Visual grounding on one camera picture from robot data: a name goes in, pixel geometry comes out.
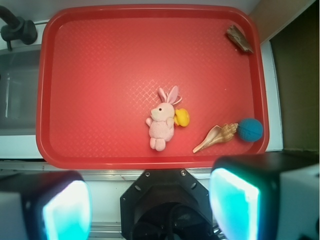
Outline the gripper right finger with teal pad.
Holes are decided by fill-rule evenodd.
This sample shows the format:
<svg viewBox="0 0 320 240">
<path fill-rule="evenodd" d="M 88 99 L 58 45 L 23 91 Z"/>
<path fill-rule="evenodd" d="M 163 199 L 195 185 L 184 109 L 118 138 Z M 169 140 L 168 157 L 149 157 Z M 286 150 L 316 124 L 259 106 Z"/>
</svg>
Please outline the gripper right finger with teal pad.
<svg viewBox="0 0 320 240">
<path fill-rule="evenodd" d="M 320 156 L 296 151 L 222 156 L 212 166 L 209 202 L 228 240 L 317 240 Z"/>
</svg>

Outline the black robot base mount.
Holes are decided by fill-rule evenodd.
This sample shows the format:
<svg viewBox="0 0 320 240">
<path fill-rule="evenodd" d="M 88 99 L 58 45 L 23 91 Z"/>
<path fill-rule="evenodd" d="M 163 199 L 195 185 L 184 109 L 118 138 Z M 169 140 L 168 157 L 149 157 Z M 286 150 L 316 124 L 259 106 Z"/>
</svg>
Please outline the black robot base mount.
<svg viewBox="0 0 320 240">
<path fill-rule="evenodd" d="M 145 170 L 122 194 L 126 240 L 217 240 L 209 191 L 185 169 Z"/>
</svg>

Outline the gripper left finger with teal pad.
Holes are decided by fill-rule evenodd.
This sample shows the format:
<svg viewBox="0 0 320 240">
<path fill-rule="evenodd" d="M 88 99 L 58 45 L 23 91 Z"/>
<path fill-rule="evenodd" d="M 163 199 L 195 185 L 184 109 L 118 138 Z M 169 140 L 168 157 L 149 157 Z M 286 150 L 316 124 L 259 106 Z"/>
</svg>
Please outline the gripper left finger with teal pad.
<svg viewBox="0 0 320 240">
<path fill-rule="evenodd" d="M 90 188 L 77 171 L 0 177 L 2 240 L 86 240 L 91 224 Z"/>
</svg>

